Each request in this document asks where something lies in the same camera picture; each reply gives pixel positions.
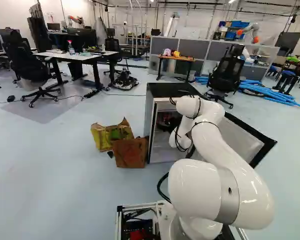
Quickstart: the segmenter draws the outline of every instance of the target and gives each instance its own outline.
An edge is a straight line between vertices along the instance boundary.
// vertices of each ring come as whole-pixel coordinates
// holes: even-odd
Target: green item
[[[89,52],[80,52],[79,56],[90,57],[91,54]]]
[[[300,60],[296,56],[287,56],[286,60],[290,61],[290,62],[295,62],[295,63],[300,62]]]

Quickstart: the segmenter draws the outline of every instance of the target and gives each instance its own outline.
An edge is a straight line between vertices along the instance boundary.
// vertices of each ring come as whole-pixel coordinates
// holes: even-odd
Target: wooden table
[[[162,56],[162,55],[159,55],[158,58],[160,59],[160,62],[159,62],[158,77],[156,78],[157,81],[161,77],[160,73],[161,73],[162,60],[163,59],[172,59],[172,60],[179,60],[179,61],[184,61],[184,62],[188,62],[189,63],[188,72],[187,72],[186,78],[185,78],[185,81],[188,82],[188,78],[189,78],[189,74],[190,74],[190,71],[191,71],[192,63],[196,61],[194,57],[192,57],[192,56],[179,56],[179,57],[175,57],[175,56]]]

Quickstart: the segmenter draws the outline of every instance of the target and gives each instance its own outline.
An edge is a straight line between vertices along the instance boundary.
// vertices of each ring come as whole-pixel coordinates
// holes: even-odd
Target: gray partition panel
[[[164,49],[177,50],[178,38],[152,37],[150,54],[162,54]]]
[[[191,70],[195,70],[195,76],[201,76],[202,67],[204,65],[204,61],[195,61],[191,65]],[[183,74],[187,75],[189,69],[189,63],[187,61],[176,61],[175,63],[175,74]]]
[[[182,56],[205,59],[208,46],[209,41],[180,39],[179,52]]]
[[[249,80],[256,80],[260,81],[264,77],[267,69],[261,67],[250,67],[250,66],[243,66],[241,71],[241,77],[245,77]]]
[[[230,42],[212,41],[206,59],[212,61],[220,61],[220,59],[225,55],[227,48],[230,48],[232,44],[235,45],[235,43]]]

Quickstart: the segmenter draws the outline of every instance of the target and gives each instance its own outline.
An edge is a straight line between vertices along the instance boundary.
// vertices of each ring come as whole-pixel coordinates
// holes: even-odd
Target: blue box
[[[220,21],[219,22],[219,27],[224,27],[226,25],[226,22],[225,21]]]
[[[242,22],[241,22],[241,27],[240,27],[240,28],[243,28],[243,29],[244,29],[244,28],[248,27],[249,24],[250,24],[250,22],[242,21]]]
[[[244,39],[244,37],[245,37],[245,33],[241,34],[238,39]]]
[[[231,27],[241,28],[241,21],[232,21]]]
[[[225,38],[226,39],[235,39],[236,35],[237,34],[233,31],[227,31],[225,34]]]

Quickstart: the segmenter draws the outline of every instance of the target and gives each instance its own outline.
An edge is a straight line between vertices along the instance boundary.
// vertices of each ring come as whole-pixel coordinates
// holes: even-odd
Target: power strip
[[[84,95],[84,97],[89,99],[89,98],[93,97],[94,95],[96,95],[98,92],[100,92],[100,90],[93,89],[92,92],[87,93],[86,95]]]

